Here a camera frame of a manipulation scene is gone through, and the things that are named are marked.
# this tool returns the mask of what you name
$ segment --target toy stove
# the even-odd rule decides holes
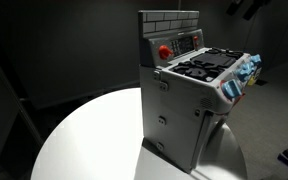
[[[261,62],[259,55],[204,47],[198,18],[197,11],[139,12],[143,146],[186,173]]]

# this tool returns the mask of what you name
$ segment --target dark floor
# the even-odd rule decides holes
[[[250,180],[271,175],[287,179],[288,168],[276,158],[288,148],[288,64],[260,79],[267,83],[247,88],[228,125],[242,148]]]
[[[39,152],[22,118],[17,116],[0,155],[0,180],[27,180]]]

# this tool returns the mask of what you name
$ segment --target round tabletop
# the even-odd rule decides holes
[[[226,124],[186,174],[141,146],[140,88],[96,98],[66,117],[34,164],[32,180],[246,179],[243,154]]]

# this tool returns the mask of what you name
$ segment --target black grate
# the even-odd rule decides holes
[[[212,48],[205,53],[192,57],[190,61],[180,62],[171,71],[194,79],[211,82],[242,55],[242,52]]]

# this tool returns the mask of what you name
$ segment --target red button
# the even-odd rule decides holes
[[[165,60],[168,58],[169,55],[173,54],[173,51],[171,51],[167,46],[162,45],[160,46],[158,53],[160,55],[160,58]]]

